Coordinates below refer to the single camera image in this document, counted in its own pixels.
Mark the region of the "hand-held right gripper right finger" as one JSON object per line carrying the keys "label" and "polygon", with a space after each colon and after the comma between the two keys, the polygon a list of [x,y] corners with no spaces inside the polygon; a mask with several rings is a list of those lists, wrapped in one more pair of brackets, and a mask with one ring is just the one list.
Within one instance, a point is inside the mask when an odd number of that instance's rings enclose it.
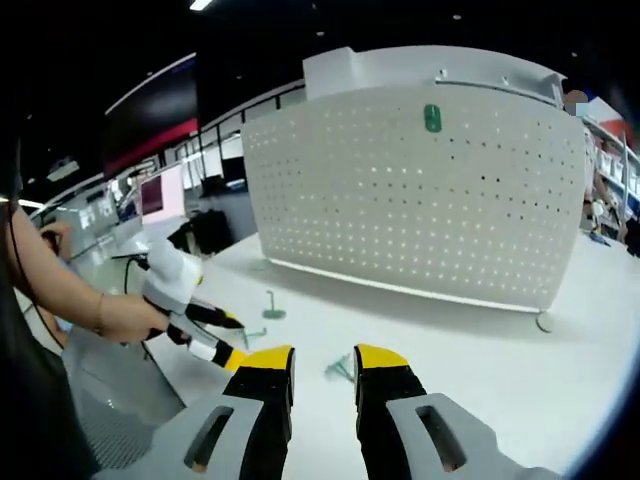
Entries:
{"label": "hand-held right gripper right finger", "polygon": [[428,393],[406,358],[354,347],[356,434],[370,479],[558,479],[502,453],[495,432],[440,393]]}

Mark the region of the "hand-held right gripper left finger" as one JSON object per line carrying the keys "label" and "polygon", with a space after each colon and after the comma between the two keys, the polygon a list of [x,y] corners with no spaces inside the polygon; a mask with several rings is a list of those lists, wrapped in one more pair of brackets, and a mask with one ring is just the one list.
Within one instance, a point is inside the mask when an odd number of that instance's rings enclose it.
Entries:
{"label": "hand-held right gripper left finger", "polygon": [[280,479],[291,439],[295,349],[257,351],[223,392],[205,396],[154,433],[151,447],[97,479]]}

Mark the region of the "person's left hand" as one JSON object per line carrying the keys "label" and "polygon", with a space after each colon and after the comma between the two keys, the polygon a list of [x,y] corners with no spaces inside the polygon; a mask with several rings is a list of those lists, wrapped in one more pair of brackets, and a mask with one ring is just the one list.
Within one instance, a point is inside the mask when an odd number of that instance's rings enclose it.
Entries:
{"label": "person's left hand", "polygon": [[131,343],[143,341],[153,332],[164,332],[168,325],[168,317],[144,298],[108,295],[100,298],[90,329],[108,340]]}

